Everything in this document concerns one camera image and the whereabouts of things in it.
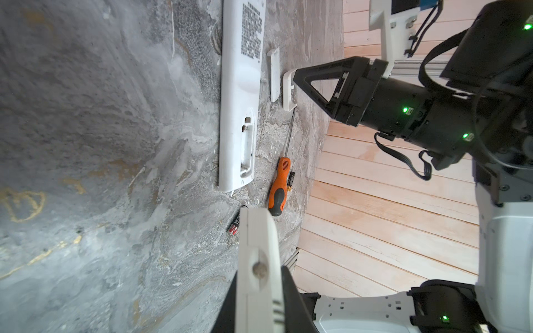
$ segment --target small white part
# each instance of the small white part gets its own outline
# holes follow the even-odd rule
[[[291,69],[283,74],[283,109],[287,112],[291,112],[296,107],[292,96],[294,72],[296,69]]]
[[[254,178],[265,1],[226,1],[222,11],[219,189],[231,192]]]
[[[274,103],[279,98],[279,47],[266,55],[270,58],[270,101]]]
[[[266,208],[241,208],[235,333],[285,332],[278,233]]]
[[[370,0],[368,12],[368,30],[381,30],[381,59],[389,64],[383,78],[388,78],[394,62],[407,58],[405,51],[413,43],[410,36],[416,34],[414,22],[420,13],[420,7],[391,14],[392,0]]]

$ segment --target black cable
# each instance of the black cable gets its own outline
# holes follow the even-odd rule
[[[498,164],[501,164],[502,166],[507,167],[507,168],[511,168],[511,169],[533,170],[533,166],[524,166],[524,165],[518,165],[518,164],[512,164],[512,163],[503,162],[502,160],[500,160],[494,153],[492,153],[487,148],[487,146],[485,145],[485,143],[483,142],[483,140],[479,136],[479,132],[478,132],[478,129],[477,129],[478,103],[479,103],[479,101],[481,99],[481,95],[483,94],[483,92],[488,88],[490,83],[492,81],[494,81],[494,79],[496,77],[498,77],[499,75],[507,72],[508,70],[510,70],[510,69],[512,69],[512,68],[514,68],[514,67],[516,67],[518,65],[521,65],[521,64],[523,64],[523,63],[525,63],[527,61],[530,61],[530,60],[533,60],[533,54],[529,54],[527,56],[522,57],[521,59],[518,59],[517,61],[514,61],[513,63],[511,63],[509,66],[507,66],[503,70],[501,70],[498,73],[494,74],[487,82],[485,82],[485,84],[483,84],[480,87],[479,91],[474,95],[474,98],[472,100],[472,131],[474,132],[474,139],[479,143],[479,146],[484,151],[484,153],[486,155],[488,155],[494,162],[497,162]]]
[[[413,163],[411,162],[411,160],[405,156],[404,154],[402,154],[401,152],[399,151],[395,151],[394,149],[391,149],[385,145],[382,145],[378,140],[377,140],[377,136],[379,135],[379,132],[374,134],[374,141],[376,141],[376,144],[377,146],[383,150],[384,152],[386,152],[387,154],[389,154],[390,156],[392,157],[395,157],[397,159],[399,159],[400,161],[404,162],[405,164],[407,164],[407,166],[411,169],[411,171],[413,171],[413,173],[415,175],[417,175],[419,178],[425,180],[425,181],[428,181],[431,179],[431,172],[432,172],[432,168],[431,168],[431,164],[429,162],[426,162],[423,158],[422,158],[422,155],[424,153],[429,153],[427,150],[422,150],[419,154],[418,154],[418,157],[422,160],[422,162],[424,162],[424,175],[421,175],[418,173],[418,171],[415,169],[415,167],[413,166]]]
[[[422,63],[420,64],[420,70],[418,71],[418,80],[422,85],[426,88],[428,88],[431,91],[435,92],[441,92],[441,93],[447,93],[447,94],[455,94],[456,91],[449,89],[447,87],[441,86],[437,82],[433,81],[431,77],[427,74],[426,71],[426,65],[433,60],[436,56],[451,50],[452,48],[458,46],[461,41],[463,40],[464,36],[466,35],[466,32],[468,29],[465,29],[461,31],[458,34],[455,34],[451,36],[450,38],[444,40],[439,45],[435,46],[424,58]]]
[[[420,34],[420,37],[418,38],[418,40],[416,42],[415,48],[412,49],[409,52],[409,57],[408,58],[411,58],[415,54],[415,52],[418,49],[418,47],[420,46],[420,42],[422,41],[422,38],[424,38],[424,35],[426,34],[427,30],[435,23],[435,21],[437,21],[437,19],[439,18],[440,14],[442,13],[442,9],[444,8],[444,3],[443,3],[442,0],[439,0],[439,3],[437,4],[437,7],[438,7],[437,13],[435,14],[435,16],[433,17],[431,22],[427,25],[427,27],[424,29],[424,31]]]
[[[413,47],[415,47],[415,43],[418,41],[418,35],[420,34],[420,32],[422,32],[422,30],[424,29],[426,23],[429,21],[429,19],[431,18],[431,15],[433,15],[433,13],[435,12],[435,10],[437,9],[438,6],[433,6],[433,9],[431,10],[431,12],[429,13],[428,16],[426,16],[426,19],[424,20],[424,23],[422,23],[422,25],[420,26],[420,28],[418,29],[418,31],[416,32],[416,34],[414,36],[411,36],[409,39],[412,39],[413,42],[411,43],[411,49],[410,50],[407,50],[406,52],[408,53],[407,54],[407,57],[408,58],[411,58],[414,54],[413,52]]]

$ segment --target white plastic piece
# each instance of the white plastic piece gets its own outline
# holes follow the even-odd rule
[[[236,333],[284,333],[278,233],[266,208],[241,208]]]
[[[392,0],[370,0],[368,30],[381,29],[381,59],[389,65],[383,74],[388,78],[396,60],[407,58],[405,50],[411,48],[410,36],[416,34],[414,22],[420,7],[391,14]]]
[[[274,103],[279,98],[279,48],[266,55],[270,58],[270,101]]]
[[[415,315],[415,306],[405,291],[383,297],[322,295],[314,312],[317,314],[314,325],[320,333],[420,333],[411,324],[409,317]]]
[[[475,285],[479,306],[499,332],[533,332],[533,202],[497,207],[479,184],[475,196],[480,217]]]
[[[292,97],[294,72],[296,69],[291,69],[283,74],[283,109],[287,112],[291,112],[296,107]]]
[[[223,16],[219,189],[230,192],[254,179],[265,1],[225,1]]]

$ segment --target screwdriver handle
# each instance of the screwdriver handle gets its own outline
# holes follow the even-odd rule
[[[278,162],[278,175],[270,188],[268,210],[272,216],[280,216],[287,201],[287,176],[290,172],[290,158],[281,157]]]

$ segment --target gray marble surface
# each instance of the gray marble surface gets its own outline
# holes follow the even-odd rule
[[[221,0],[2,0],[1,331],[206,332],[237,267],[225,232],[264,207],[290,114],[283,71],[342,57],[342,1],[268,0],[254,182],[216,188]],[[295,249],[327,117],[296,89]]]

